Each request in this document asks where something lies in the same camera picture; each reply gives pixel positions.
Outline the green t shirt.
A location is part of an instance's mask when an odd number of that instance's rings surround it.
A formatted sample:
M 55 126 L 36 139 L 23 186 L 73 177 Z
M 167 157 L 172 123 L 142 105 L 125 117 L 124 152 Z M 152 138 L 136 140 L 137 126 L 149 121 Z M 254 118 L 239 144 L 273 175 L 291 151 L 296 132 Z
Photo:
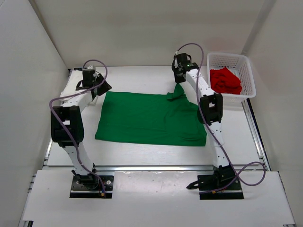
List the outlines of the green t shirt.
M 177 84 L 167 94 L 107 92 L 95 139 L 135 144 L 204 147 L 198 106 Z

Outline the white t shirt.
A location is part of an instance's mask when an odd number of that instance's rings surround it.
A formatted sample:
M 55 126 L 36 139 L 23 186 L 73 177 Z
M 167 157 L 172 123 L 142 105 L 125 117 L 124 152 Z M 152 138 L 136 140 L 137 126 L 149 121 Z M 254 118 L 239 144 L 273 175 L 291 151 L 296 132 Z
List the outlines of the white t shirt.
M 82 93 L 87 90 L 83 83 L 83 72 L 80 70 L 72 70 L 69 76 L 66 87 L 60 94 L 60 100 L 63 102 L 64 107 L 77 105 L 82 111 L 87 106 L 94 106 L 97 103 L 98 96 L 93 95 L 91 91 Z

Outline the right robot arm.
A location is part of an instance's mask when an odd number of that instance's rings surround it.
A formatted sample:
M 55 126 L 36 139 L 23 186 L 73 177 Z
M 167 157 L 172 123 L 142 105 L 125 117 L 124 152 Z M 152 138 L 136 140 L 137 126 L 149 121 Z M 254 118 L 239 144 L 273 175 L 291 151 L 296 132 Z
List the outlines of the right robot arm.
M 176 83 L 188 82 L 196 90 L 199 121 L 207 131 L 213 149 L 214 173 L 208 182 L 218 189 L 225 188 L 235 177 L 235 172 L 223 151 L 222 117 L 223 97 L 214 92 L 200 73 L 198 65 L 186 53 L 175 54 L 172 62 Z

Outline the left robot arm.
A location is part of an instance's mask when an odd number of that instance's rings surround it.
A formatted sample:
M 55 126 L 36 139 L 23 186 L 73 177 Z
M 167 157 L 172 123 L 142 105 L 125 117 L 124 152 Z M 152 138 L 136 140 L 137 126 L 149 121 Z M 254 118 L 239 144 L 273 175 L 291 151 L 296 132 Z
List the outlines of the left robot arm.
M 88 157 L 84 148 L 84 126 L 81 112 L 98 96 L 105 94 L 112 87 L 106 82 L 106 77 L 92 67 L 82 69 L 82 80 L 76 86 L 76 94 L 61 97 L 68 99 L 60 106 L 53 106 L 51 110 L 51 138 L 65 150 L 71 159 L 76 180 L 88 189 L 103 187 L 101 177 L 96 174 L 94 163 Z

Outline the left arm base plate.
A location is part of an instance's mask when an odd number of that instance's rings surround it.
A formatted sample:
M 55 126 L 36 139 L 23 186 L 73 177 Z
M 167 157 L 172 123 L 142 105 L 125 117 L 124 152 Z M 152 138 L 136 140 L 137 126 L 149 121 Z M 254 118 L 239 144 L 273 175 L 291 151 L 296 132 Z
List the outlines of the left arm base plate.
M 73 179 L 71 183 L 70 198 L 94 198 L 94 199 L 111 199 L 114 186 L 113 175 L 100 175 L 100 181 L 95 175 L 76 174 L 72 170 Z

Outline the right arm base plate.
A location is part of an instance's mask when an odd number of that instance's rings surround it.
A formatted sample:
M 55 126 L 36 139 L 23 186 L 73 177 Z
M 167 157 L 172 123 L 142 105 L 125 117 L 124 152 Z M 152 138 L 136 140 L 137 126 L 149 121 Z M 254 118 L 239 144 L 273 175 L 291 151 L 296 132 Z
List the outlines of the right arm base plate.
M 214 171 L 212 175 L 198 175 L 188 190 L 199 190 L 200 200 L 243 200 L 244 195 L 239 179 L 234 173 L 223 174 Z

